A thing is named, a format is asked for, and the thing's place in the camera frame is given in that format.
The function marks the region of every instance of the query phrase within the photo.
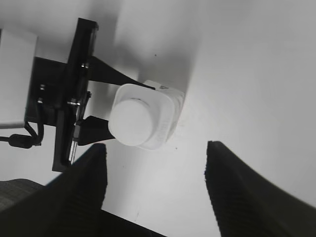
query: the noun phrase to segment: white surface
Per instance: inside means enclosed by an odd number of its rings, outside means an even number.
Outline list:
[[[37,36],[6,25],[0,36],[0,129],[23,128]]]
[[[76,18],[97,20],[96,56],[142,81],[188,84],[179,125],[161,150],[107,142],[104,208],[166,236],[219,237],[203,176],[208,140],[223,141],[316,206],[315,7],[311,0],[2,0],[0,24],[26,26],[40,35],[39,56],[65,60]],[[106,117],[113,88],[91,88],[89,111]],[[54,132],[45,129],[42,147],[0,144],[0,179],[54,176]]]

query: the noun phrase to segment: white plastic bottle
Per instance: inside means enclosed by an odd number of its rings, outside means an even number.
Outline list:
[[[184,102],[184,92],[146,81],[149,88],[126,84],[116,93],[109,130],[128,146],[160,148],[173,134]]]

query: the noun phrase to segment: screw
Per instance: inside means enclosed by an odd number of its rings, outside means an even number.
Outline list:
[[[71,99],[71,101],[68,101],[67,104],[72,105],[72,106],[80,106],[81,103],[80,101],[76,101],[76,99]]]
[[[89,64],[88,64],[88,63],[82,63],[82,64],[81,64],[81,67],[88,69],[88,68],[89,68]]]

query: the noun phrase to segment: black metal bracket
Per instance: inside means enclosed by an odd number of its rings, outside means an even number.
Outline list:
[[[98,24],[79,18],[67,63],[35,57],[26,121],[56,127],[53,171],[63,172],[71,165],[76,145],[114,139],[108,121],[96,117],[83,119],[91,94],[88,81],[116,85],[135,81],[92,56]],[[37,116],[42,106],[41,121]]]

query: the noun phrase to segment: white table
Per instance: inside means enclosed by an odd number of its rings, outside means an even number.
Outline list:
[[[219,237],[203,176],[208,140],[316,206],[315,7],[309,0],[2,0],[0,24],[28,28],[39,35],[38,56],[65,61],[77,18],[96,20],[100,59],[135,79],[187,88],[176,132],[161,150],[106,142],[104,209],[170,237]],[[91,88],[87,113],[106,118],[113,88]],[[42,147],[0,144],[0,179],[51,180],[53,142],[48,127]]]

